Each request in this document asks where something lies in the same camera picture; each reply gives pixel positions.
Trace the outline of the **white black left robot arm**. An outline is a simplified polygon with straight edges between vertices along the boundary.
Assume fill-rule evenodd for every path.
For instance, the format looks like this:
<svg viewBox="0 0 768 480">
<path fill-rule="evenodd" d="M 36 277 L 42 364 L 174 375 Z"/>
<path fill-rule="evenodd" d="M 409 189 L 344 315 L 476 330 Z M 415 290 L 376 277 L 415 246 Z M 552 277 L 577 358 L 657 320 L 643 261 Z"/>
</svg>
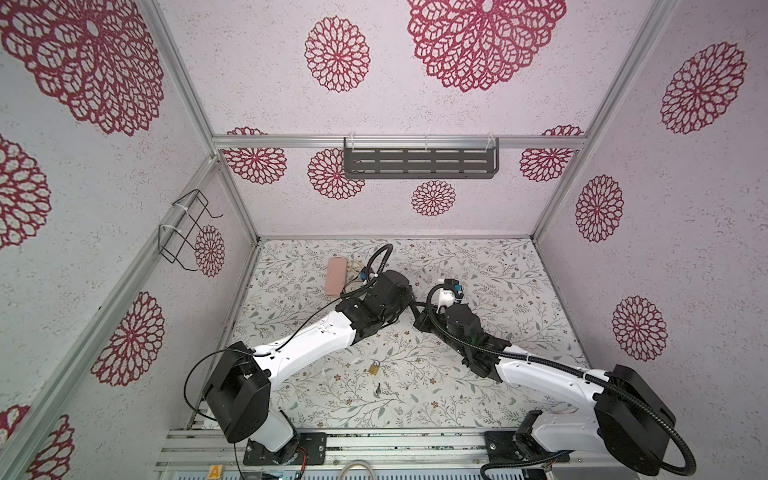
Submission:
<svg viewBox="0 0 768 480">
<path fill-rule="evenodd" d="M 397 322 L 413 301 L 409 280 L 387 270 L 293 336 L 258 347 L 237 342 L 222 351 L 202 394 L 226 441 L 249 440 L 291 456 L 299 434 L 285 414 L 271 408 L 272 392 L 314 362 Z"/>
</svg>

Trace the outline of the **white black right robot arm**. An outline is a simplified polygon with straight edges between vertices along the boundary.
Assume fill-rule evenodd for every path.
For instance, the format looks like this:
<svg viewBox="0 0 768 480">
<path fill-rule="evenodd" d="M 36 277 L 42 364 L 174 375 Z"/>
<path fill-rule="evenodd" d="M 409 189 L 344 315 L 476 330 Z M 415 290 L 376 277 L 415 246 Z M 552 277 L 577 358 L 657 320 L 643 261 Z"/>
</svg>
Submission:
<svg viewBox="0 0 768 480">
<path fill-rule="evenodd" d="M 563 417 L 529 411 L 511 441 L 498 444 L 483 473 L 552 464 L 577 451 L 607 453 L 646 476 L 695 472 L 695 458 L 675 430 L 674 415 L 631 368 L 581 370 L 532 356 L 486 333 L 465 304 L 417 304 L 413 311 L 415 328 L 450 346 L 478 377 L 532 388 L 577 409 Z"/>
</svg>

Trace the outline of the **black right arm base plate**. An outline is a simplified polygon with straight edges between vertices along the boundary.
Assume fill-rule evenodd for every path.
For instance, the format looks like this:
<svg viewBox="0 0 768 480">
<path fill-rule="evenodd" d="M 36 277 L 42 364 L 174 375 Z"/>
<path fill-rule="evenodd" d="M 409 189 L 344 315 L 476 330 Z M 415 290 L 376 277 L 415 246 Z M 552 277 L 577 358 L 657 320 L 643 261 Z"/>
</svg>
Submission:
<svg viewBox="0 0 768 480">
<path fill-rule="evenodd" d="M 490 464 L 514 464 L 518 467 L 549 464 L 564 458 L 570 460 L 572 450 L 549 452 L 531 435 L 518 437 L 514 430 L 486 431 L 484 441 Z"/>
</svg>

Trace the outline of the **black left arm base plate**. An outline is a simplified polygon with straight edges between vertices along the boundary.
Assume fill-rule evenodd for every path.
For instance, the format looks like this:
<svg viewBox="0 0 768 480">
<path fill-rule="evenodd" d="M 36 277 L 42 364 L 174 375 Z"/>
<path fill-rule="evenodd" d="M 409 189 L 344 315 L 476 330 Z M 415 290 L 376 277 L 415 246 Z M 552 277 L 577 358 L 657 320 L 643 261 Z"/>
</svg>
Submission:
<svg viewBox="0 0 768 480">
<path fill-rule="evenodd" d="M 243 463 L 246 466 L 317 466 L 325 463 L 328 435 L 325 432 L 299 433 L 277 452 L 249 440 Z"/>
</svg>

